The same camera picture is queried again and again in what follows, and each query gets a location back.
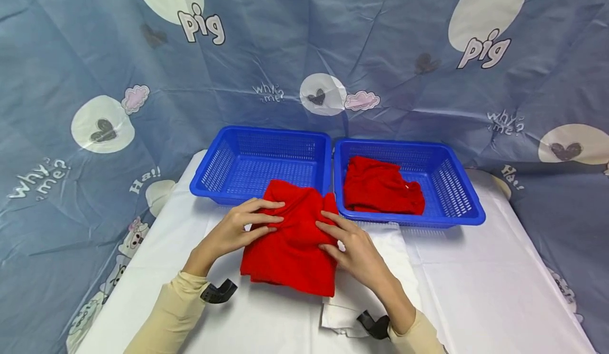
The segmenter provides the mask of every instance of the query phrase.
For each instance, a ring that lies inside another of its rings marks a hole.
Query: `white towel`
[[[360,223],[360,226],[368,231],[376,249],[387,263],[389,270],[401,282],[412,305],[421,310],[418,281],[410,265],[400,226],[396,223]],[[368,333],[357,321],[358,315],[365,310],[368,310],[374,319],[387,314],[372,291],[346,271],[336,271],[336,291],[334,297],[324,298],[321,326],[348,337],[365,337]]]

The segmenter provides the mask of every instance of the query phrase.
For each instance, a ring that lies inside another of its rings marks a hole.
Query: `white cloth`
[[[148,318],[159,290],[227,212],[188,189],[192,158],[78,354],[120,354]],[[421,310],[450,354],[594,354],[533,243],[491,175],[470,171],[486,211],[481,226],[402,229],[419,282]],[[208,305],[182,352],[392,353],[385,339],[353,339],[320,328],[322,299],[239,276],[241,251],[218,259],[209,281],[239,290]]]
[[[402,284],[412,305],[421,310],[418,281],[412,265],[410,265],[400,226],[397,223],[365,222],[361,222],[359,225],[368,231],[374,246],[387,263],[389,270]],[[324,298],[321,326],[348,337],[365,337],[368,333],[357,321],[358,315],[365,310],[368,310],[374,319],[379,319],[387,314],[385,307],[372,291],[345,271],[336,271],[336,292],[334,297]]]

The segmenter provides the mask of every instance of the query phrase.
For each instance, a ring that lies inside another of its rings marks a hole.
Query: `blue plastic basket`
[[[425,197],[423,215],[346,210],[343,184],[349,159],[356,155],[399,165],[404,180],[420,183]],[[342,139],[334,150],[334,191],[340,213],[358,221],[447,229],[455,225],[481,225],[486,219],[463,165],[444,144]]]
[[[261,198],[272,179],[328,193],[331,141],[322,133],[224,127],[190,184],[191,193],[221,205]]]

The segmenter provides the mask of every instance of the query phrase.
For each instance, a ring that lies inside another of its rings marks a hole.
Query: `basket rim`
[[[465,191],[472,199],[473,207],[478,211],[477,217],[429,217],[424,215],[410,215],[410,214],[392,214],[392,213],[367,213],[363,211],[352,211],[345,208],[344,195],[343,195],[343,181],[342,181],[342,158],[340,149],[345,143],[354,144],[373,144],[373,145],[396,145],[396,146],[434,146],[441,147],[447,151],[450,160],[455,164],[457,175],[460,182],[464,185]],[[397,223],[411,223],[416,225],[446,225],[447,227],[455,225],[468,225],[468,226],[479,226],[486,220],[486,213],[480,198],[474,190],[472,182],[469,180],[467,173],[461,162],[458,160],[457,155],[453,149],[443,143],[428,143],[428,142],[406,142],[406,141],[388,141],[387,139],[360,139],[360,138],[341,138],[338,139],[334,145],[334,193],[336,193],[337,207],[342,215],[346,218],[356,219],[360,221],[377,221],[377,222],[397,222]]]
[[[230,125],[230,126],[222,127],[216,134],[216,137],[213,139],[212,143],[209,145],[209,148],[207,149],[207,152],[205,153],[203,160],[201,160],[201,162],[199,163],[199,166],[197,167],[197,170],[196,170],[194,176],[192,177],[191,183],[188,186],[191,194],[197,195],[198,197],[208,197],[208,198],[212,198],[212,199],[214,199],[214,198],[232,199],[235,201],[244,201],[244,202],[247,201],[248,199],[252,198],[252,194],[224,193],[221,191],[203,190],[203,189],[200,189],[197,187],[198,183],[200,182],[202,174],[204,173],[205,170],[208,169],[208,167],[211,163],[213,154],[209,154],[209,153],[213,153],[213,152],[217,151],[217,147],[220,144],[220,142],[224,139],[224,135],[227,132],[232,131],[232,130],[268,132],[268,133],[289,134],[289,135],[309,135],[309,136],[314,135],[314,136],[323,138],[324,146],[325,146],[324,147],[325,160],[323,163],[318,162],[318,165],[324,166],[323,178],[322,178],[322,182],[321,182],[321,190],[322,190],[321,193],[326,194],[329,192],[329,188],[330,188],[330,185],[332,182],[332,168],[331,168],[332,140],[328,134],[321,133],[321,132],[301,131],[301,130],[296,130],[296,129],[280,129],[280,128],[248,127],[248,126]]]

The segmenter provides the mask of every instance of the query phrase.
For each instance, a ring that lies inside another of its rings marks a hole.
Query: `red cloth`
[[[272,180],[264,198],[283,201],[285,206],[263,209],[261,213],[284,219],[268,225],[277,231],[245,247],[241,275],[249,275],[252,282],[287,285],[305,293],[332,297],[336,261],[318,246],[321,243],[336,246],[337,241],[318,229],[315,222],[334,225],[321,215],[322,210],[338,214],[334,194],[322,198],[316,189]]]
[[[418,182],[406,182],[392,163],[354,156],[343,186],[345,207],[353,211],[422,215],[425,198]]]

